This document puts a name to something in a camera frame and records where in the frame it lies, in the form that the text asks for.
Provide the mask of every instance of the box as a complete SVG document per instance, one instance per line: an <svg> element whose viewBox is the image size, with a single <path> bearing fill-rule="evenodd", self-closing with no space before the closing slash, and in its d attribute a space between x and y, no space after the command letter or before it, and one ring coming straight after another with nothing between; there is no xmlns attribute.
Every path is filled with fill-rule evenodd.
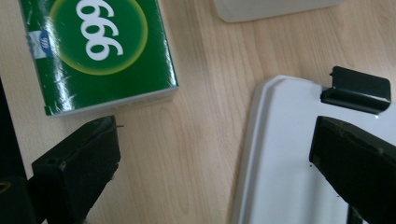
<svg viewBox="0 0 396 224"><path fill-rule="evenodd" d="M156 0L21 0L48 116L170 98Z"/></svg>

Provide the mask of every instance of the plastic container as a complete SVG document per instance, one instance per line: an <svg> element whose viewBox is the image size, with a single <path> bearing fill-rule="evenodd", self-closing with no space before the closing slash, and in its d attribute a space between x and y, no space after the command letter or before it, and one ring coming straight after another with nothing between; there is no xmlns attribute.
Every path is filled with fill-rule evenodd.
<svg viewBox="0 0 396 224"><path fill-rule="evenodd" d="M345 0L215 0L219 16L227 22L253 21L321 7Z"/></svg>

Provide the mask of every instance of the wooden table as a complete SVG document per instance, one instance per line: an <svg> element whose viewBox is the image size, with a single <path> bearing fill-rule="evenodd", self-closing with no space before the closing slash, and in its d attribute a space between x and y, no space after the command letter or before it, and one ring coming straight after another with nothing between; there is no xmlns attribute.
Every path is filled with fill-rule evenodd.
<svg viewBox="0 0 396 224"><path fill-rule="evenodd" d="M396 1L226 23L212 0L160 0L180 89L172 102L47 118L18 1L0 6L0 75L25 169L83 123L114 114L122 159L88 223L229 223L256 86L279 74L331 86L334 65L396 87Z"/></svg>

